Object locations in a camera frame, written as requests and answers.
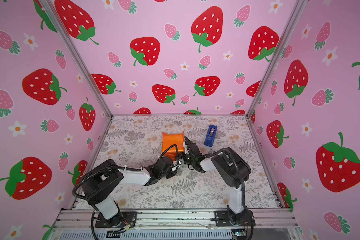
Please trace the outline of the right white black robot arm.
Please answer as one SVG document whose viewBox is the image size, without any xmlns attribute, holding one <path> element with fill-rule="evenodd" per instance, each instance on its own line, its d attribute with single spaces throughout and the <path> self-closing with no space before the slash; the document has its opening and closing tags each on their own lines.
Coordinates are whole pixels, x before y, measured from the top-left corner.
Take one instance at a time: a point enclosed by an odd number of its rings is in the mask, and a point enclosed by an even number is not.
<svg viewBox="0 0 360 240">
<path fill-rule="evenodd" d="M 222 148 L 212 154 L 202 155 L 196 143 L 187 137 L 184 142 L 184 163 L 199 173 L 216 170 L 223 181 L 230 187 L 227 204 L 228 220 L 233 225 L 246 222 L 253 214 L 245 203 L 245 184 L 251 168 L 232 148 Z"/>
</svg>

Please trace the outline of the orange yellow wrapping paper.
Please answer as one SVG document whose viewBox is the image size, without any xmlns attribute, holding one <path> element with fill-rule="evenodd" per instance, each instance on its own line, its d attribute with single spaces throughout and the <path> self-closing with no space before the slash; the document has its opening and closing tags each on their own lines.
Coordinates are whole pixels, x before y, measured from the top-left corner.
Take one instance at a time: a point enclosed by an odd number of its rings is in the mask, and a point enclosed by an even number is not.
<svg viewBox="0 0 360 240">
<path fill-rule="evenodd" d="M 163 135 L 163 143 L 162 143 L 162 152 L 164 153 L 165 150 L 167 150 L 170 146 L 176 145 L 178 152 L 176 152 L 176 148 L 172 147 L 170 148 L 166 153 L 165 156 L 168 156 L 175 159 L 176 154 L 184 153 L 185 147 L 184 147 L 184 133 L 181 134 L 166 134 L 165 132 L 162 132 Z"/>
</svg>

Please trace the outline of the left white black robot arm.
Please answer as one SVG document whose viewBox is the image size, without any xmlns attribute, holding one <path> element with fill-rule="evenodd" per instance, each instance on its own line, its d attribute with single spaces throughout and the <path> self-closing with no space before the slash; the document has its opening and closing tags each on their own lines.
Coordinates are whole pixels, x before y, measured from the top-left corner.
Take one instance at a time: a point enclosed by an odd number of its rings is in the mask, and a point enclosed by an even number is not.
<svg viewBox="0 0 360 240">
<path fill-rule="evenodd" d="M 77 184 L 82 188 L 83 199 L 102 214 L 105 220 L 120 218 L 120 208 L 111 197 L 111 193 L 119 185 L 150 186 L 159 180 L 169 179 L 176 175 L 179 166 L 169 157 L 160 157 L 148 166 L 138 169 L 118 166 L 114 160 L 107 160 L 92 169 Z"/>
</svg>

